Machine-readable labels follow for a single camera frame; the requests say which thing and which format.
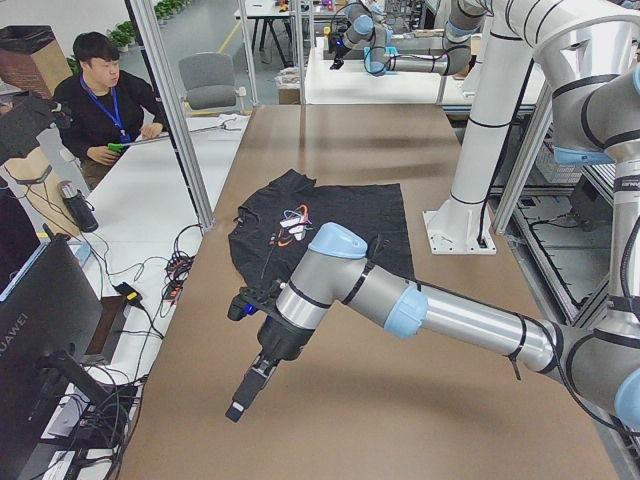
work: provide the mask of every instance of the black plastic bag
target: black plastic bag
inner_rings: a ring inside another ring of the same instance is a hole
[[[56,37],[48,25],[15,25],[0,29],[0,49],[31,55]]]

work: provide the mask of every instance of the man's hand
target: man's hand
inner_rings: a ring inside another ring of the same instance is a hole
[[[120,154],[112,152],[106,146],[101,147],[89,147],[87,150],[87,157],[97,163],[110,167],[116,160],[120,158]]]
[[[142,138],[156,138],[162,132],[162,124],[161,123],[150,123],[149,125],[144,125],[140,129],[140,133],[142,134]]]

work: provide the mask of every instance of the chair backrest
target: chair backrest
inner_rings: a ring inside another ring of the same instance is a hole
[[[224,53],[196,53],[180,60],[178,68],[187,90],[211,85],[235,85],[233,60]]]

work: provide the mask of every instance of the seated man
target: seated man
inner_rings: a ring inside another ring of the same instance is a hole
[[[141,78],[121,71],[115,45],[97,32],[83,33],[73,43],[73,54],[82,71],[63,80],[54,99],[71,109],[71,128],[60,130],[62,143],[80,159],[91,189],[105,177],[120,154],[108,143],[128,143],[139,134],[154,138],[162,132],[156,95]],[[144,107],[155,115],[142,125]]]

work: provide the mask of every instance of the brown table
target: brown table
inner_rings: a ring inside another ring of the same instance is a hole
[[[429,105],[256,109],[146,388],[122,479],[610,480],[590,420],[563,388],[421,331],[401,341],[336,305],[282,362],[240,423],[224,416],[259,351],[263,316],[226,319],[242,285],[227,242],[236,208],[295,168],[318,184],[400,182],[418,278],[538,316],[506,242],[496,256],[432,256],[421,210],[446,199],[459,146]]]

